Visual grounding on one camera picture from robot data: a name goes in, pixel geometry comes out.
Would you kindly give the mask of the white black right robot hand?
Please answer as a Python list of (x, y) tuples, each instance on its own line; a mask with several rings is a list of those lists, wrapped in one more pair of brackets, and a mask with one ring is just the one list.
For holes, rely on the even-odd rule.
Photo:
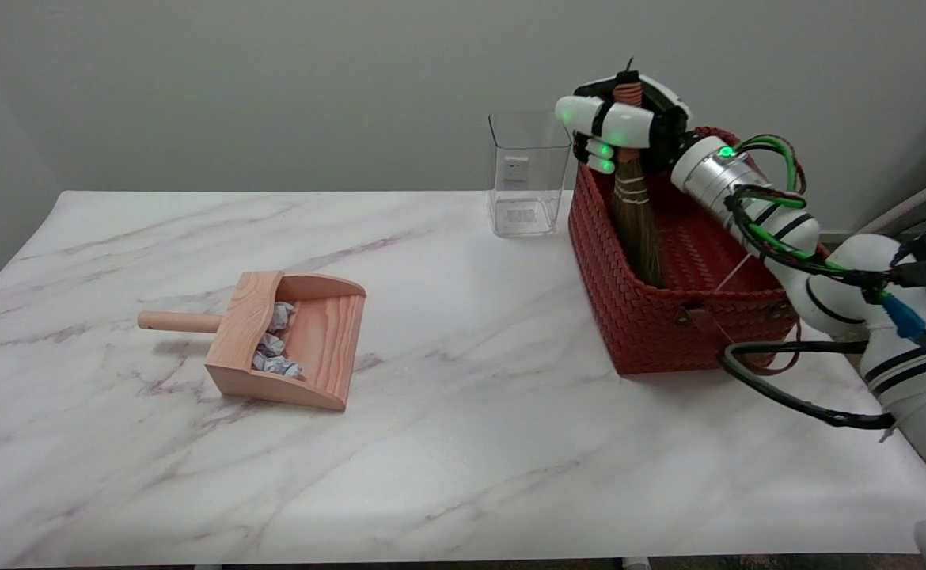
[(699, 139), (693, 113), (680, 95), (637, 71), (576, 87), (555, 116), (571, 134), (579, 163), (612, 176), (622, 150), (636, 150), (646, 174), (666, 172)]

